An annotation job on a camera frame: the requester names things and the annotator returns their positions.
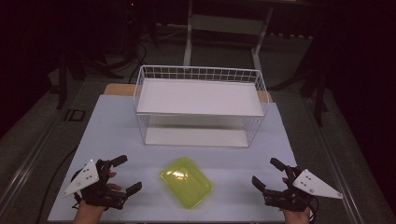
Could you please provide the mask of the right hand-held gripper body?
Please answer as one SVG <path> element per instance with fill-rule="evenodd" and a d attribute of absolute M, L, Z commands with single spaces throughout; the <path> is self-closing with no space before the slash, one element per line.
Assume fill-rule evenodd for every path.
<path fill-rule="evenodd" d="M 319 197 L 343 199 L 344 195 L 308 169 L 299 170 L 297 167 L 281 168 L 287 175 L 287 188 L 283 191 L 263 189 L 264 203 L 268 206 L 303 212 Z"/>

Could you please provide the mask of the black stand leg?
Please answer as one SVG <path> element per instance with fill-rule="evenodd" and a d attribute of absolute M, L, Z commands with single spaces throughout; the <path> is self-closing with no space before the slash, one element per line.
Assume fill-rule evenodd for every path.
<path fill-rule="evenodd" d="M 304 84 L 300 89 L 300 94 L 304 98 L 309 98 L 315 94 L 314 118 L 319 127 L 322 126 L 322 111 L 325 108 L 323 102 L 325 93 L 326 74 L 319 70 L 308 70 L 303 74 Z"/>

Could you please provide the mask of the black floor plate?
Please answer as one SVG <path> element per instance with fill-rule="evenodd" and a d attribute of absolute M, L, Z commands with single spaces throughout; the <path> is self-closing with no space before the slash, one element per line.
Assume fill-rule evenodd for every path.
<path fill-rule="evenodd" d="M 85 110 L 68 109 L 64 115 L 64 121 L 83 121 L 86 116 Z"/>

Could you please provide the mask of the white wire shelf rack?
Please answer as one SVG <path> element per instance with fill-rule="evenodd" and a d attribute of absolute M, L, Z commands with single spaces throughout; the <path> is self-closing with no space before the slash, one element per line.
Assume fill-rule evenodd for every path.
<path fill-rule="evenodd" d="M 249 147 L 270 103 L 252 69 L 144 65 L 134 89 L 147 145 Z"/>

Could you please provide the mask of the white metal stand frame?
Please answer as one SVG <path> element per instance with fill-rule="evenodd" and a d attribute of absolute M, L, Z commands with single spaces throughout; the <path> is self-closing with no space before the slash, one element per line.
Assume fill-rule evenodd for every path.
<path fill-rule="evenodd" d="M 230 17 L 209 16 L 204 14 L 195 14 L 193 12 L 193 0 L 189 0 L 188 4 L 188 20 L 187 20 L 187 42 L 184 53 L 184 66 L 191 65 L 192 53 L 192 31 L 203 30 L 210 32 L 221 32 L 240 35 L 255 35 L 258 41 L 255 47 L 251 49 L 251 57 L 254 68 L 262 70 L 259 53 L 262 48 L 262 42 L 265 38 L 270 19 L 274 9 L 269 7 L 264 13 L 262 21 L 237 19 Z"/>

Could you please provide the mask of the white table cover sheet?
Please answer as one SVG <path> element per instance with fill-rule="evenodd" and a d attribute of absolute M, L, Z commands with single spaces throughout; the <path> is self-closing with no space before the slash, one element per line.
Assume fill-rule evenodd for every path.
<path fill-rule="evenodd" d="M 80 140 L 68 169 L 73 175 L 89 160 L 111 160 L 125 155 L 117 167 L 114 183 L 128 188 L 139 182 L 142 189 L 121 210 L 103 216 L 109 222 L 192 223 L 261 222 L 280 223 L 282 214 L 264 204 L 252 185 L 257 176 L 270 189 L 283 189 L 282 172 L 270 160 L 293 165 L 282 119 L 276 104 L 270 104 L 265 120 L 249 147 L 173 147 L 143 143 L 127 96 L 102 95 Z M 213 185 L 212 192 L 195 208 L 184 208 L 160 177 L 161 171 L 181 157 L 188 157 Z"/>

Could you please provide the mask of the green plastic tray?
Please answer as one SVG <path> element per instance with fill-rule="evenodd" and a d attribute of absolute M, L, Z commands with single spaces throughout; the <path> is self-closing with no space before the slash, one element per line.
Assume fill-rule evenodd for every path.
<path fill-rule="evenodd" d="M 213 190 L 213 184 L 188 157 L 173 161 L 160 172 L 160 178 L 186 209 L 194 209 Z"/>

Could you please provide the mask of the person's right hand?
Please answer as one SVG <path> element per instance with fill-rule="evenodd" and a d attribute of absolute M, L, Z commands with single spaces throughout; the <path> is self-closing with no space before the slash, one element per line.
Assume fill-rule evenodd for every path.
<path fill-rule="evenodd" d="M 285 218 L 285 224 L 309 224 L 310 209 L 306 208 L 303 212 L 292 212 L 282 209 Z"/>

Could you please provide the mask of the person's left hand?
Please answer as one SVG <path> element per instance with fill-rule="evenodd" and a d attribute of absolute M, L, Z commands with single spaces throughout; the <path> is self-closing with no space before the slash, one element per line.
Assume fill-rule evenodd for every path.
<path fill-rule="evenodd" d="M 105 210 L 103 206 L 87 204 L 81 200 L 73 224 L 98 224 Z"/>

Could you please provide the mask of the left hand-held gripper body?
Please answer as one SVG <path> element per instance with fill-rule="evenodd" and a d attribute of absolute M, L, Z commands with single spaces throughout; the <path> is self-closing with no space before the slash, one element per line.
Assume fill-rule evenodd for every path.
<path fill-rule="evenodd" d="M 72 176 L 71 183 L 62 193 L 62 197 L 74 195 L 78 203 L 84 200 L 87 204 L 121 210 L 128 196 L 112 190 L 107 185 L 110 168 L 113 167 L 110 161 L 89 160 Z"/>

